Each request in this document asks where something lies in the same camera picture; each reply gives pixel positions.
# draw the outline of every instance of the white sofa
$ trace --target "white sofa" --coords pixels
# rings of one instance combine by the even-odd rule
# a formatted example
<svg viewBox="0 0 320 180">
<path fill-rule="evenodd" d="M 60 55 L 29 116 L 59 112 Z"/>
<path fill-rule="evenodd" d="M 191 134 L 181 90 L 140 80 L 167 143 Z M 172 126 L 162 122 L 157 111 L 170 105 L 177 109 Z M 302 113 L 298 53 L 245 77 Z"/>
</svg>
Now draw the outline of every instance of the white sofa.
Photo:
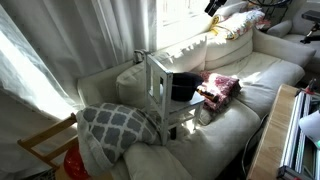
<svg viewBox="0 0 320 180">
<path fill-rule="evenodd" d="M 300 41 L 305 38 L 314 25 L 312 21 L 301 17 L 308 10 L 320 11 L 320 2 L 303 3 L 292 18 L 273 26 L 267 31 L 267 34 L 302 44 Z M 320 35 L 320 31 L 315 32 L 313 35 Z M 305 46 L 317 50 L 315 56 L 304 68 L 306 74 L 302 81 L 308 83 L 312 78 L 320 79 L 320 41 L 312 41 L 309 44 L 305 44 Z"/>
<path fill-rule="evenodd" d="M 136 143 L 111 170 L 114 179 L 215 179 L 244 148 L 271 109 L 281 84 L 295 85 L 315 50 L 253 29 L 237 40 L 204 33 L 154 55 L 174 72 L 207 70 L 240 79 L 241 93 L 194 133 L 165 147 Z M 127 62 L 80 79 L 86 105 L 121 103 L 143 108 L 143 63 Z M 208 118 L 203 111 L 202 118 Z"/>
</svg>

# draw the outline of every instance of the wooden frame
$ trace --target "wooden frame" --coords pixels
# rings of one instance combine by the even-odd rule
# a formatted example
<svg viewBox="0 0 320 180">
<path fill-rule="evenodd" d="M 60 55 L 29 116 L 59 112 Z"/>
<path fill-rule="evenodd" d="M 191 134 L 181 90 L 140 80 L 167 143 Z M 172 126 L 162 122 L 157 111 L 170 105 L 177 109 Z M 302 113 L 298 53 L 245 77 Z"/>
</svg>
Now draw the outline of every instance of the wooden frame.
<svg viewBox="0 0 320 180">
<path fill-rule="evenodd" d="M 31 136 L 29 138 L 19 139 L 17 141 L 17 143 L 21 147 L 23 147 L 24 149 L 29 151 L 31 154 L 38 157 L 44 163 L 48 164 L 49 166 L 51 166 L 54 169 L 58 169 L 60 165 L 53 162 L 53 160 L 56 157 L 58 157 L 59 155 L 61 155 L 62 153 L 64 153 L 65 151 L 67 151 L 72 146 L 78 144 L 78 137 L 77 136 L 72 137 L 67 142 L 65 142 L 63 145 L 61 145 L 60 147 L 56 148 L 55 150 L 51 151 L 48 154 L 42 154 L 41 152 L 34 150 L 33 147 L 44 142 L 45 140 L 47 140 L 51 137 L 53 137 L 54 135 L 60 133 L 61 131 L 67 129 L 68 127 L 72 126 L 76 122 L 77 122 L 76 116 L 74 113 L 72 113 L 71 116 L 68 117 L 67 119 L 65 119 L 61 122 L 57 122 L 54 125 L 52 125 L 51 127 Z"/>
</svg>

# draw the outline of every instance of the geometric pattern pillow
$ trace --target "geometric pattern pillow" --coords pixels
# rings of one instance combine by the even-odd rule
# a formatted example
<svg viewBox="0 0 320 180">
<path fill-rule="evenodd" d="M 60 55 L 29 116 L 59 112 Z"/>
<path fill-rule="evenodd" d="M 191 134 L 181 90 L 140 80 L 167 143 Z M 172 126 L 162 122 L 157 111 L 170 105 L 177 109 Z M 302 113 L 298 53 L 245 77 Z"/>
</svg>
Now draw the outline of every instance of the geometric pattern pillow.
<svg viewBox="0 0 320 180">
<path fill-rule="evenodd" d="M 76 114 L 80 155 L 90 175 L 110 169 L 135 142 L 160 144 L 157 127 L 143 111 L 101 103 Z"/>
</svg>

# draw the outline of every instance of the sofa cushion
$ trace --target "sofa cushion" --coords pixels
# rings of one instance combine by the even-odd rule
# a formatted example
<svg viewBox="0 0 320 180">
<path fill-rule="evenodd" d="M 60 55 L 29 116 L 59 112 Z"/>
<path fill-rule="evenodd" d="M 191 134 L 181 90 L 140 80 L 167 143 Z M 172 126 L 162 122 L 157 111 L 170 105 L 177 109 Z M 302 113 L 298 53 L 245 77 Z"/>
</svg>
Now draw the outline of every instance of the sofa cushion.
<svg viewBox="0 0 320 180">
<path fill-rule="evenodd" d="M 236 40 L 225 40 L 212 33 L 207 38 L 206 70 L 233 63 L 252 52 L 252 30 Z"/>
<path fill-rule="evenodd" d="M 172 72 L 200 71 L 204 69 L 206 54 L 206 36 L 198 36 L 191 44 L 174 46 L 158 51 L 154 58 Z M 117 95 L 122 104 L 143 108 L 145 104 L 145 72 L 144 63 L 132 66 L 117 77 Z"/>
<path fill-rule="evenodd" d="M 167 57 L 155 54 L 155 58 L 168 70 L 174 73 L 189 72 L 203 63 L 207 52 L 207 36 L 201 34 L 159 52 L 168 54 Z"/>
<path fill-rule="evenodd" d="M 132 180 L 193 179 L 164 146 L 135 143 L 124 153 L 124 159 Z"/>
<path fill-rule="evenodd" d="M 214 122 L 166 146 L 194 179 L 212 180 L 244 148 L 259 123 L 256 113 L 233 99 Z"/>
<path fill-rule="evenodd" d="M 269 113 L 281 84 L 295 85 L 304 75 L 300 66 L 258 52 L 212 72 L 240 79 L 236 98 L 260 118 Z"/>
</svg>

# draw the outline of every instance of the sheer curtain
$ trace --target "sheer curtain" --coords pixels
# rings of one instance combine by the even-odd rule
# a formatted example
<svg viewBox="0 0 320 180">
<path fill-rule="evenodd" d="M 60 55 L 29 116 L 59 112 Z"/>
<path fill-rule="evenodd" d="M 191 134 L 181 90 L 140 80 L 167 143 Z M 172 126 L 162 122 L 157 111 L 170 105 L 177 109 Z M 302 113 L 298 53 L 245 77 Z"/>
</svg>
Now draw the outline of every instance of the sheer curtain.
<svg viewBox="0 0 320 180">
<path fill-rule="evenodd" d="M 73 101 L 2 7 L 0 42 L 0 82 L 5 92 L 55 118 L 75 111 Z"/>
<path fill-rule="evenodd" d="M 156 5 L 147 0 L 3 0 L 2 5 L 81 108 L 77 79 L 155 49 Z"/>
<path fill-rule="evenodd" d="M 78 78 L 133 59 L 135 49 L 155 50 L 154 1 L 0 3 L 5 9 L 0 8 L 0 90 L 4 88 L 20 102 L 59 118 L 82 108 L 76 89 Z M 0 101 L 6 104 L 3 100 L 11 98 L 2 94 Z M 19 107 L 12 102 L 10 109 L 1 108 L 0 179 L 15 179 L 23 177 L 22 172 L 30 175 L 31 169 L 48 168 L 35 163 L 36 158 L 16 141 L 50 123 L 40 114 Z"/>
</svg>

